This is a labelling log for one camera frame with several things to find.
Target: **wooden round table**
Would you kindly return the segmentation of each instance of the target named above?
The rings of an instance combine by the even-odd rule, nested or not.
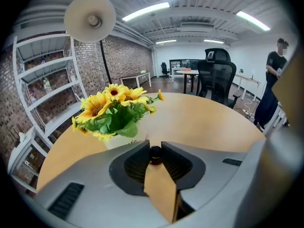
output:
[[[151,146],[171,141],[211,150],[247,152],[254,142],[265,138],[250,121],[222,104],[193,95],[163,95],[166,100],[155,103],[156,114],[142,119]],[[97,138],[84,136],[80,131],[73,133],[69,127],[48,152],[39,174],[37,191],[78,160],[103,151],[106,151],[105,145]],[[167,197],[165,194],[161,199],[163,203]],[[164,212],[167,212],[169,202],[165,203]]]

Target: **black knob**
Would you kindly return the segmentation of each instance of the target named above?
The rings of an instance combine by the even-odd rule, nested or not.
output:
[[[150,164],[158,165],[162,162],[162,148],[160,146],[152,146],[150,148]]]

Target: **flower bouquet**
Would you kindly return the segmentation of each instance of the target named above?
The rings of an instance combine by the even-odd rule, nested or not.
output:
[[[112,84],[102,93],[97,92],[87,99],[81,99],[80,109],[84,111],[72,117],[73,131],[90,133],[104,141],[107,148],[110,138],[118,135],[125,137],[123,139],[134,138],[139,131],[137,122],[145,114],[155,113],[156,107],[150,104],[159,99],[164,100],[161,90],[156,98],[141,96],[146,92],[142,87],[129,89],[124,85]]]

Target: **white wall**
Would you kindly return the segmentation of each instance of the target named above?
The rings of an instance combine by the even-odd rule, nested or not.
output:
[[[244,69],[243,75],[247,77],[252,77],[252,69],[255,71],[253,78],[261,82],[256,95],[258,98],[262,96],[262,89],[266,81],[267,56],[270,52],[276,50],[276,41],[279,38],[283,38],[289,43],[288,52],[285,55],[288,61],[297,44],[296,36],[291,34],[251,38],[231,44],[231,47],[228,49],[231,61],[237,66],[237,74],[239,74],[240,68]],[[239,77],[235,77],[233,83],[238,85]],[[245,87],[246,83],[245,80],[242,80],[241,87]],[[254,93],[256,86],[256,84],[248,82],[247,90]]]
[[[163,75],[161,64],[165,62],[167,69],[170,69],[169,60],[173,59],[205,59],[207,48],[221,48],[221,45],[214,43],[196,43],[196,44],[186,44],[184,45],[163,45],[157,47],[157,64],[156,69],[160,76]]]

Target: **shelving unit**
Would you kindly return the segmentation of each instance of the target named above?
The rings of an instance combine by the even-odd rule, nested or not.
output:
[[[65,45],[69,38],[71,41],[71,50],[70,50],[71,55],[66,57]],[[64,57],[46,63],[42,63],[29,70],[26,70],[25,72],[22,72],[21,74],[18,74],[17,54],[24,62],[28,62],[35,58],[56,52],[63,52]],[[69,62],[73,62],[74,64],[74,71],[77,77],[77,80],[75,81],[71,81],[71,77],[67,69]],[[49,140],[48,137],[51,136],[52,133],[62,123],[64,123],[67,119],[69,119],[71,116],[73,116],[75,113],[77,113],[80,110],[80,105],[81,105],[81,103],[79,102],[80,98],[75,93],[74,86],[80,85],[82,94],[84,95],[85,98],[87,98],[87,94],[82,84],[77,66],[77,60],[74,49],[74,39],[70,37],[69,34],[53,34],[53,35],[36,37],[17,43],[17,36],[16,36],[14,38],[14,44],[13,44],[13,70],[14,70],[17,92],[20,97],[21,103],[25,109],[25,112],[27,113],[30,121],[33,123],[33,126],[38,132],[38,134],[43,138],[44,142],[48,145],[48,147],[51,148],[53,146],[53,143]],[[66,70],[69,78],[69,83],[59,87],[58,89],[53,90],[52,92],[46,94],[45,96],[41,97],[36,102],[28,106],[24,94],[22,92],[23,86],[25,87],[25,90],[28,93],[28,85],[60,70]],[[37,113],[36,108],[43,102],[47,101],[51,97],[55,96],[56,94],[68,88],[73,89],[73,92],[77,99],[77,103],[69,106],[66,110],[59,113],[52,120],[50,120],[48,123],[45,124],[42,121],[39,114]],[[40,120],[40,124],[35,121],[35,118],[32,115],[33,113],[37,115],[38,119]]]

